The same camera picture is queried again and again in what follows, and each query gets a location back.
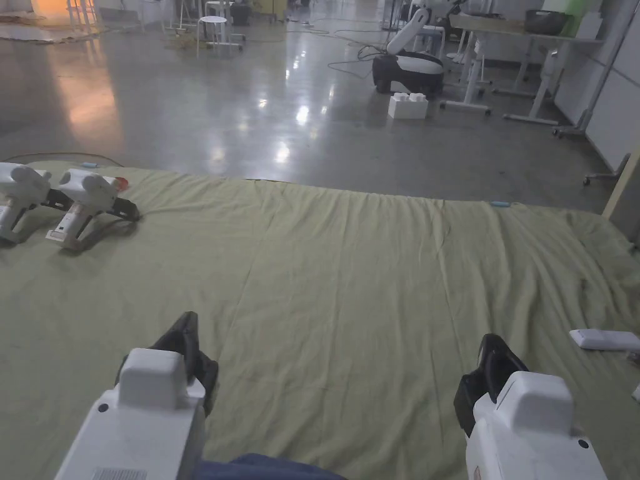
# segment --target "black bowl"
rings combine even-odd
[[[539,35],[559,35],[571,15],[550,10],[527,10],[524,29]]]

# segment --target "white remote control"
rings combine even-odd
[[[572,330],[571,338],[578,347],[587,350],[627,350],[640,352],[640,339],[631,332],[615,332],[613,330]]]

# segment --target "concrete floor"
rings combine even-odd
[[[304,14],[320,19],[316,29],[376,30],[381,8],[318,0]],[[253,21],[243,53],[201,51],[199,60],[195,46],[177,49],[159,30],[59,45],[0,42],[0,156],[94,152],[143,168],[602,211],[612,184],[582,187],[585,173],[606,171],[588,143],[501,118],[525,113],[529,100],[488,94],[491,118],[435,109],[425,121],[393,121],[371,62],[336,65],[363,79],[327,67],[355,59],[358,46],[286,29],[303,30]],[[497,84],[514,74],[487,70]]]

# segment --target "white plastic crate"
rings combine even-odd
[[[389,99],[389,116],[417,120],[427,115],[429,102],[421,93],[394,93]]]

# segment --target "green cloth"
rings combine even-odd
[[[71,166],[32,165],[54,185]],[[220,363],[206,460],[254,452],[350,479],[462,480],[453,397],[495,332],[566,380],[609,479],[640,478],[640,370],[568,335],[640,330],[640,264],[601,217],[99,172],[129,180],[135,228],[69,253],[45,241],[62,213],[39,208],[26,241],[0,249],[3,478],[52,478],[122,357],[185,310]]]

